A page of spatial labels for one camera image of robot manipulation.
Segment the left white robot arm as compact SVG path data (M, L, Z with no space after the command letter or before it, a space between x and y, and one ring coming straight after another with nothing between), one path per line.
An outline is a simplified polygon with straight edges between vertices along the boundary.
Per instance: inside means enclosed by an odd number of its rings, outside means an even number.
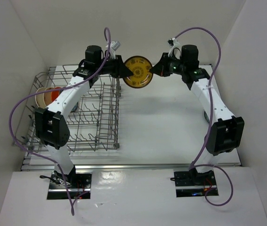
M35 111L36 136L47 147L55 162L56 180L66 188L73 187L77 181L75 165L67 150L70 137L67 118L75 104L98 81L100 75L125 78L133 74L125 66L122 57L116 55L119 47L119 41L112 41L103 55L101 47L88 46L85 58L80 61L65 89L46 108Z

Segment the cream plate small motifs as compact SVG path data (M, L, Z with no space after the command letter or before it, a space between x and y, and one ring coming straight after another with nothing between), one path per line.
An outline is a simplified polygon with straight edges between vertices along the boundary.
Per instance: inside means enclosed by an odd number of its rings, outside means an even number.
M52 92L43 93L43 106L42 106L42 108L46 108L48 105L50 105L52 103L51 94L52 94Z

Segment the orange plate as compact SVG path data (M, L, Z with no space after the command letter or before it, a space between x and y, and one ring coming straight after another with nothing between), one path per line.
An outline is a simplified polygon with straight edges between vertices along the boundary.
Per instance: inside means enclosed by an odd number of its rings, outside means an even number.
M60 93L62 92L61 89L62 89L62 87L55 87L52 89L52 92L51 92L51 101L52 102L55 101L59 97Z

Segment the blue patterned plate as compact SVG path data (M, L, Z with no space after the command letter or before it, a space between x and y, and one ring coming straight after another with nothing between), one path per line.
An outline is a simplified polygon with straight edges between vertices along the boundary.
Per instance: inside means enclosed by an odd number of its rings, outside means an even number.
M71 113L74 113L74 112L76 112L76 110L78 109L78 103L76 103L75 105L74 105L74 107L72 108L72 110L71 110Z
M204 111L204 119L209 123L210 118L208 117L206 111Z

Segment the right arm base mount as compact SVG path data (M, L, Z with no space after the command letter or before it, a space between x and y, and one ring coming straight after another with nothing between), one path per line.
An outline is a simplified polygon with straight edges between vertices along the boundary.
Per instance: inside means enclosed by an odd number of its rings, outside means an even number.
M218 196L215 174L212 170L198 173L196 169L175 171L170 178L175 184L176 197Z

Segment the cream plate green patch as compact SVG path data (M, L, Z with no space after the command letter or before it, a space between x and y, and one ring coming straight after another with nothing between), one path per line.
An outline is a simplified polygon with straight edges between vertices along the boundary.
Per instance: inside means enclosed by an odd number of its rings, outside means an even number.
M46 108L45 105L45 101L44 101L44 93L42 93L43 91L45 91L47 88L45 87L41 87L36 91L36 96L35 96L35 102L37 107L39 108Z

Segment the yellow patterned plate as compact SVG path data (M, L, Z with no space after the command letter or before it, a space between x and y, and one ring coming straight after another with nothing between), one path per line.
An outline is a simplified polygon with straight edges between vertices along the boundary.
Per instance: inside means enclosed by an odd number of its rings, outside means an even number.
M134 89L141 89L150 84L153 73L151 62L143 56L132 56L125 61L125 66L133 75L123 78L125 84Z

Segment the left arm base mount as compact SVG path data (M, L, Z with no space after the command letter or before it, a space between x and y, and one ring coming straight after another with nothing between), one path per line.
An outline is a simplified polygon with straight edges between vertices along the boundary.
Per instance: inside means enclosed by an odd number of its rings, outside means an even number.
M47 192L48 200L66 200L68 195L63 184L63 181L59 181L55 178L55 174L52 172L49 181L49 187ZM71 199L75 199L79 196L79 199L90 199L91 195L91 183L92 173L77 174L75 182L70 185L68 183L68 190Z

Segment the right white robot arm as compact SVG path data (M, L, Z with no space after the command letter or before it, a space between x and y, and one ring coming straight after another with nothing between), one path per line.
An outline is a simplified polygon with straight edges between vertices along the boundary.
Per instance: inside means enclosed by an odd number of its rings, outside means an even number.
M172 51L164 52L150 72L161 77L172 74L181 76L209 118L204 144L188 170L190 182L199 185L212 175L211 166L216 165L221 156L240 145L244 120L242 117L236 117L226 107L212 85L212 76L199 66L197 46L182 46L180 57L176 57Z

